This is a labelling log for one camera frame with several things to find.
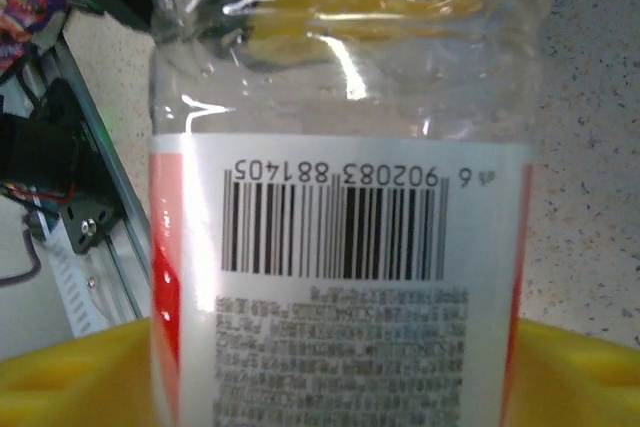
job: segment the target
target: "speckled countertop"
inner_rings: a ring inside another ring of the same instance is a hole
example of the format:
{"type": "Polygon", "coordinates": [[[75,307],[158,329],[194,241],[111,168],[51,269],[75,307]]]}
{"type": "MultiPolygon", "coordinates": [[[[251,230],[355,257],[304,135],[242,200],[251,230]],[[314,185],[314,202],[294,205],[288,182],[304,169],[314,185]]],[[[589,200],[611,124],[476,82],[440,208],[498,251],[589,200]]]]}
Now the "speckled countertop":
{"type": "MultiPolygon", "coordinates": [[[[640,0],[553,0],[522,315],[640,348],[640,0]]],[[[151,40],[77,15],[67,40],[148,206],[151,40]]]]}

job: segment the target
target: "screw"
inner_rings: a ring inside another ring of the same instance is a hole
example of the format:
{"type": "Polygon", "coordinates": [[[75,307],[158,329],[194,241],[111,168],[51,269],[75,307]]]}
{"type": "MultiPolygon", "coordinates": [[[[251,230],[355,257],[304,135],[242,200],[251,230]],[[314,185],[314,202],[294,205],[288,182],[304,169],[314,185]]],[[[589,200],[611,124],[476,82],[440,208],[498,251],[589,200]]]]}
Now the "screw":
{"type": "Polygon", "coordinates": [[[98,224],[96,224],[96,221],[93,219],[83,220],[80,230],[82,230],[82,233],[87,237],[93,237],[98,231],[98,224]]]}

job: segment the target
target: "clear plastic bottle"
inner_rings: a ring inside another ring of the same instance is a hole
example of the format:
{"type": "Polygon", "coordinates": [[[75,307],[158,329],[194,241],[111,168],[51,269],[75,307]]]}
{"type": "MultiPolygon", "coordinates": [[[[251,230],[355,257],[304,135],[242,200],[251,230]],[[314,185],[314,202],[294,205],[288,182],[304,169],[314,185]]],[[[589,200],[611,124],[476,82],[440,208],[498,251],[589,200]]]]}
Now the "clear plastic bottle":
{"type": "Polygon", "coordinates": [[[159,424],[498,425],[548,0],[154,1],[159,424]]]}

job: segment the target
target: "white label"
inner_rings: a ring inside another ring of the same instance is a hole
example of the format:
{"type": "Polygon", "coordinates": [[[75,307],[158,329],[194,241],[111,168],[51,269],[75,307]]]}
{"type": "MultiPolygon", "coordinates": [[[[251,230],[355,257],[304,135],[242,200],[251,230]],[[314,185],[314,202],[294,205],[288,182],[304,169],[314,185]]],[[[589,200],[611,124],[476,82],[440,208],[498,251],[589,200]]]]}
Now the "white label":
{"type": "Polygon", "coordinates": [[[183,154],[183,425],[497,426],[518,145],[266,135],[183,154]]]}

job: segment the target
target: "barcode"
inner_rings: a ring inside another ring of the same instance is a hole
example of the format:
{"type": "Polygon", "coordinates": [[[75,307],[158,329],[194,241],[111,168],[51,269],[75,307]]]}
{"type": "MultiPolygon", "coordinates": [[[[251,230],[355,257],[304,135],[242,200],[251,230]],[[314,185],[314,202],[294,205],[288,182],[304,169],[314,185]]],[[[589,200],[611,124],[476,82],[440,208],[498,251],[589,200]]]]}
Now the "barcode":
{"type": "Polygon", "coordinates": [[[435,188],[224,176],[222,270],[307,279],[443,280],[449,179],[435,188]]]}

